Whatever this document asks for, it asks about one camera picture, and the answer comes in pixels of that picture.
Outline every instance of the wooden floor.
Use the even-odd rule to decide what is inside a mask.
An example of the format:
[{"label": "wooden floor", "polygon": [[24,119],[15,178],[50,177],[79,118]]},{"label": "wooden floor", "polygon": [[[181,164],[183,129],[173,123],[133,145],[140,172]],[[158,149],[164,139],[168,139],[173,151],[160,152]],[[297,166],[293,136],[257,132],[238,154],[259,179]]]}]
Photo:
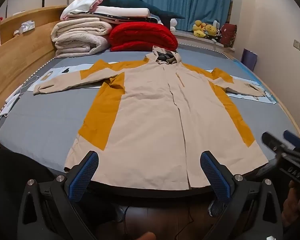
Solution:
[{"label": "wooden floor", "polygon": [[137,239],[150,231],[158,240],[199,240],[216,221],[207,212],[212,199],[213,194],[167,200],[139,199],[132,203],[123,199],[122,202],[125,203],[118,204],[121,204],[124,211],[128,208],[126,229],[123,222],[102,224],[97,228],[96,237],[98,240]]}]

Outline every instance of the dark green plush toy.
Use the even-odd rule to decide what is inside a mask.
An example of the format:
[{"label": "dark green plush toy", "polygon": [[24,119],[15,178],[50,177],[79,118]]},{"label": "dark green plush toy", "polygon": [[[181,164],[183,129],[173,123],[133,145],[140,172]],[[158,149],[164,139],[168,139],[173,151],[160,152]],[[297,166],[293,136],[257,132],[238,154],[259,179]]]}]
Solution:
[{"label": "dark green plush toy", "polygon": [[184,19],[184,17],[178,13],[162,11],[156,6],[148,4],[143,0],[103,0],[100,5],[121,8],[148,8],[151,14],[159,16],[163,25],[168,29],[170,29],[170,20],[172,18]]}]

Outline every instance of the yellow plush toy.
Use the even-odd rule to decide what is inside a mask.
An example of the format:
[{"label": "yellow plush toy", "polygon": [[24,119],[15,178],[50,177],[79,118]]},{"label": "yellow plush toy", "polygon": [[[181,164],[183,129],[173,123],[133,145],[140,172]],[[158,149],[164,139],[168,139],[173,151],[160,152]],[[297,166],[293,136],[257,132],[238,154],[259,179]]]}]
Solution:
[{"label": "yellow plush toy", "polygon": [[199,30],[201,30],[201,21],[200,20],[196,20],[195,22],[194,22],[194,25],[193,25],[193,27],[192,27],[192,31],[199,31]]},{"label": "yellow plush toy", "polygon": [[216,36],[217,35],[217,28],[211,24],[208,24],[205,27],[205,34],[209,36]]},{"label": "yellow plush toy", "polygon": [[203,33],[202,31],[194,31],[193,35],[199,38],[204,38],[206,36],[206,34]]}]

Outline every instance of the jacket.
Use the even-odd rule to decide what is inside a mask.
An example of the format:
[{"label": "jacket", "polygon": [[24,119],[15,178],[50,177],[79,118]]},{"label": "jacket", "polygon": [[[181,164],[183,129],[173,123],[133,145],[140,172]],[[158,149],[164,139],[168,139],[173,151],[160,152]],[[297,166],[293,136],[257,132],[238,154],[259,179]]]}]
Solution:
[{"label": "jacket", "polygon": [[34,89],[63,91],[104,80],[74,140],[65,167],[90,150],[99,155],[92,180],[112,186],[186,190],[209,185],[200,155],[209,150],[233,174],[267,163],[250,128],[225,91],[263,96],[250,83],[216,68],[212,73],[154,47],[143,60],[66,73]]}]

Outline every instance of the red blanket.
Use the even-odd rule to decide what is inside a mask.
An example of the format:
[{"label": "red blanket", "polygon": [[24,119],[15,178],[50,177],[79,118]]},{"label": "red blanket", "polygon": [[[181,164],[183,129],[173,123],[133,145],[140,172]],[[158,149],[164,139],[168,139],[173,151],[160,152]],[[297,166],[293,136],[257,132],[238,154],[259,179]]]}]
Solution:
[{"label": "red blanket", "polygon": [[109,37],[111,51],[152,51],[152,46],[176,50],[175,36],[161,24],[129,22],[115,27]]}]

